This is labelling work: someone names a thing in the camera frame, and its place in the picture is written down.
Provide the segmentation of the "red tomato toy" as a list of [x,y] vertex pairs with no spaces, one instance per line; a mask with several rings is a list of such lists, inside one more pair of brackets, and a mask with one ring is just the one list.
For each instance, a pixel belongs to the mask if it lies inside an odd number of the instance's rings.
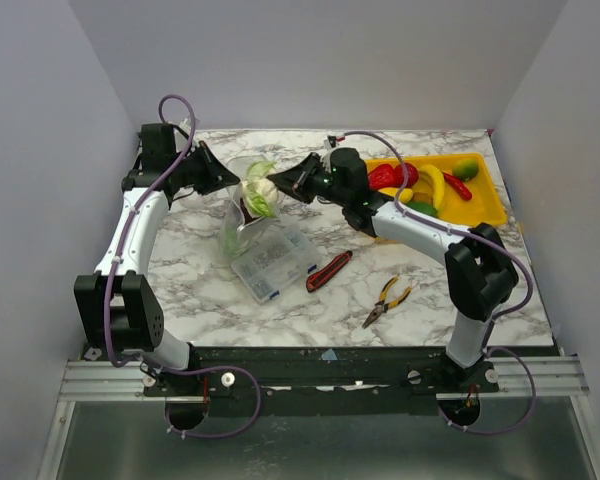
[[417,168],[414,165],[412,165],[411,163],[406,163],[405,167],[406,167],[406,171],[407,171],[406,187],[411,188],[419,180],[419,172],[418,172]]

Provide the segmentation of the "yellow lemon toy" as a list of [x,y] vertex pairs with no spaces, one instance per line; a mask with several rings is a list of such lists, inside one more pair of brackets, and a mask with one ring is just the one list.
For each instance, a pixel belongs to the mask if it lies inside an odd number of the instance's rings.
[[380,189],[379,192],[390,197],[398,196],[399,202],[402,204],[408,204],[414,196],[414,191],[409,188],[400,190],[399,188],[386,187]]

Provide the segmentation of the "white cauliflower toy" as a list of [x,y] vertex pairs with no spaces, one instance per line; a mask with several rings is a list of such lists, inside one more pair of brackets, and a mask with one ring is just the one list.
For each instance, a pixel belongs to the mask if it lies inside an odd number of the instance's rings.
[[252,217],[277,216],[278,190],[268,178],[274,170],[274,162],[263,160],[252,163],[246,170],[246,176],[241,182],[242,199]]

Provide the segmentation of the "yellow handled pliers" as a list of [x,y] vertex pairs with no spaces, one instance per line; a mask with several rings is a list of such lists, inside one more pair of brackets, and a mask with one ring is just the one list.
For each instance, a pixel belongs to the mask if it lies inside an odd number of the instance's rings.
[[395,299],[389,299],[389,292],[391,288],[398,282],[398,280],[399,276],[394,276],[385,283],[379,294],[378,300],[376,301],[374,307],[372,308],[366,320],[362,324],[363,329],[369,328],[388,310],[396,308],[407,299],[412,290],[410,286],[407,286],[405,290],[401,294],[399,294]]

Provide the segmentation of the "red bell pepper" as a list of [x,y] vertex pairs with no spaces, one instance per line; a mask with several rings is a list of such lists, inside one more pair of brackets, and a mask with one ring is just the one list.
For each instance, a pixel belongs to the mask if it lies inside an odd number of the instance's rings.
[[372,190],[394,188],[396,185],[395,170],[390,164],[381,164],[368,173],[368,183]]

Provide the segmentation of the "green watermelon ball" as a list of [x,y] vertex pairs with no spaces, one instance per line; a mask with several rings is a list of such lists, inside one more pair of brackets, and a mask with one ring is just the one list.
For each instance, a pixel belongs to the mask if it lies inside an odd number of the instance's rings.
[[236,231],[228,231],[220,236],[219,246],[224,256],[234,258],[244,252],[248,243],[242,240]]

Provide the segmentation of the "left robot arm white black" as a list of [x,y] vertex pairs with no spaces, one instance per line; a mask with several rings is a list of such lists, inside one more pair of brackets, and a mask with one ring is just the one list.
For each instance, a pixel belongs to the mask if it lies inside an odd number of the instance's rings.
[[168,371],[181,395],[202,380],[191,344],[170,334],[147,275],[159,227],[179,191],[208,195],[239,184],[205,142],[168,123],[142,126],[140,152],[122,180],[121,215],[93,273],[80,275],[74,297],[90,347],[116,367],[141,358]]

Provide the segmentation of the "yellow banana toy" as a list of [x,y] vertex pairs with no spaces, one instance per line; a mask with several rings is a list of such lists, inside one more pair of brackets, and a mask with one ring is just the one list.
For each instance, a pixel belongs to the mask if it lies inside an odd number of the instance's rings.
[[425,164],[418,168],[419,180],[425,182],[431,189],[431,195],[426,196],[424,192],[416,191],[414,199],[423,203],[429,203],[437,213],[442,211],[445,205],[446,190],[442,171],[431,164]]

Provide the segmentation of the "green bell pepper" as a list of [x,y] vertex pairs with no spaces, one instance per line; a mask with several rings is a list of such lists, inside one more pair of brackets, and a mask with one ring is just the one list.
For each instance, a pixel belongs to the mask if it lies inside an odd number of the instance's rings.
[[419,213],[433,218],[438,217],[438,210],[433,205],[426,202],[411,201],[407,204],[407,207],[411,210],[417,211]]

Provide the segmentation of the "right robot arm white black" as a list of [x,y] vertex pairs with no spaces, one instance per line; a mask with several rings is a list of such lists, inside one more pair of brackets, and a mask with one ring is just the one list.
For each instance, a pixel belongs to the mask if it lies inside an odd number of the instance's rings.
[[353,148],[336,148],[327,161],[312,153],[267,178],[303,203],[321,197],[336,204],[353,229],[404,244],[444,266],[456,320],[440,379],[454,392],[474,383],[490,323],[519,281],[494,227],[461,227],[401,205],[370,186],[366,164]]

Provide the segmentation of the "dark red apple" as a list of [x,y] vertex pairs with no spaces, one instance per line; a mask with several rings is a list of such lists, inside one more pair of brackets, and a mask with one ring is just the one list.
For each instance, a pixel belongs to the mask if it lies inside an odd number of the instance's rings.
[[241,211],[241,214],[242,214],[242,217],[243,217],[243,220],[244,220],[245,224],[250,224],[252,222],[255,222],[255,221],[258,221],[258,220],[262,219],[261,216],[253,216],[253,215],[251,215],[249,213],[249,211],[246,208],[244,208],[244,207],[241,207],[240,211]]

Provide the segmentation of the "red black utility knife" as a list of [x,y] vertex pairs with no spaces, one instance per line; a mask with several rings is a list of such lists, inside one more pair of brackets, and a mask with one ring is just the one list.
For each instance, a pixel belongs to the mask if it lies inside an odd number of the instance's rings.
[[314,293],[324,287],[352,259],[353,252],[347,250],[336,255],[325,267],[311,273],[305,283],[308,293]]

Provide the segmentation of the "clear zip top bag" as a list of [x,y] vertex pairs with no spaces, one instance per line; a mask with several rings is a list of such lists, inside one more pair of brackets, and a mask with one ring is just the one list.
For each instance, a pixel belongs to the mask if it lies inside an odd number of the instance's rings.
[[228,205],[218,247],[232,261],[251,248],[278,216],[281,193],[268,178],[276,172],[276,163],[262,154],[235,157],[227,167],[239,182],[225,189]]

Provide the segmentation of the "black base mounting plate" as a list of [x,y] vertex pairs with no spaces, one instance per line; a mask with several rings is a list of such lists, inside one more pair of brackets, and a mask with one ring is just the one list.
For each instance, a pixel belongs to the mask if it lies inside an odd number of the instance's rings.
[[492,363],[456,367],[441,347],[198,347],[195,376],[148,371],[145,396],[213,417],[427,416],[442,398],[495,393]]

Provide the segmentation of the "clear screw organizer box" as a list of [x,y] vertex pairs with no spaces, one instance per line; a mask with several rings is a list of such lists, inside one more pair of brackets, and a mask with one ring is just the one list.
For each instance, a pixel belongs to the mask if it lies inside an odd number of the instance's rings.
[[231,269],[252,297],[267,303],[318,269],[321,255],[297,225],[274,226]]

